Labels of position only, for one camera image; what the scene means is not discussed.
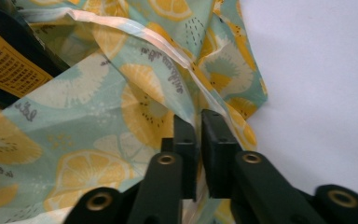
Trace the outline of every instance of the metal grommet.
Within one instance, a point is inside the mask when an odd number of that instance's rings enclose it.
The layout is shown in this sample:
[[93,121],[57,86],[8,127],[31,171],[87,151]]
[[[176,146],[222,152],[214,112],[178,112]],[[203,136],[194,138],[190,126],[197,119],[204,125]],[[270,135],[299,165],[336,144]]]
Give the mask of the metal grommet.
[[357,200],[353,196],[339,189],[332,189],[327,192],[327,195],[331,201],[342,207],[354,208],[358,205]]
[[99,192],[87,201],[87,208],[91,211],[101,211],[113,201],[112,196],[106,192]]
[[259,163],[261,162],[261,158],[256,154],[246,154],[242,156],[242,159],[249,163]]
[[170,155],[163,155],[158,158],[158,162],[163,165],[173,164],[175,162],[175,157]]

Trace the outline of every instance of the white surface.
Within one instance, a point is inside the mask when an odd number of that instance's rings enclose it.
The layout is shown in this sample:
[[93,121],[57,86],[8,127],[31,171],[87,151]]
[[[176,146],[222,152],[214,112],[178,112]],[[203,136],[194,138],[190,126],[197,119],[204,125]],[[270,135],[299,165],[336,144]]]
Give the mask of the white surface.
[[358,192],[358,1],[241,0],[269,99],[249,122],[298,189]]

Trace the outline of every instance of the fabric bag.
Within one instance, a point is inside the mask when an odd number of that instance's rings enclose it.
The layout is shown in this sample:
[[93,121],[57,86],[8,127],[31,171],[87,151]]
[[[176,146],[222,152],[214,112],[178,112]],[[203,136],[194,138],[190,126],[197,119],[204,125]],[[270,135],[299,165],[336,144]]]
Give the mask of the fabric bag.
[[[71,68],[0,111],[0,223],[61,223],[98,187],[142,180],[173,115],[222,114],[244,150],[267,99],[237,0],[14,0]],[[232,223],[200,177],[184,223]]]

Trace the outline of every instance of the clip jaw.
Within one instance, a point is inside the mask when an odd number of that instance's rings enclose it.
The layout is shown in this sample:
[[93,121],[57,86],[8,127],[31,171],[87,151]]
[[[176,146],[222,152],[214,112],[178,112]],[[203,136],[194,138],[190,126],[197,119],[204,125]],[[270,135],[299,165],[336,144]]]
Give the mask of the clip jaw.
[[[231,199],[236,223],[358,223],[357,193],[328,185],[310,196],[293,188],[265,156],[242,151],[223,117],[213,111],[202,111],[200,150],[210,196]],[[143,181],[123,193],[90,191],[65,224],[179,224],[182,200],[196,199],[198,163],[195,131],[175,116],[174,137],[162,139]]]

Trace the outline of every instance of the yellow label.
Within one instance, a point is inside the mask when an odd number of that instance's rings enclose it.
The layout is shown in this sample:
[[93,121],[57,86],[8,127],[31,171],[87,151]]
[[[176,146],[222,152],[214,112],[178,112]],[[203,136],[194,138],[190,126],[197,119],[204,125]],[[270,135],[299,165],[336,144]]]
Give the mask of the yellow label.
[[19,98],[52,79],[0,36],[0,89]]

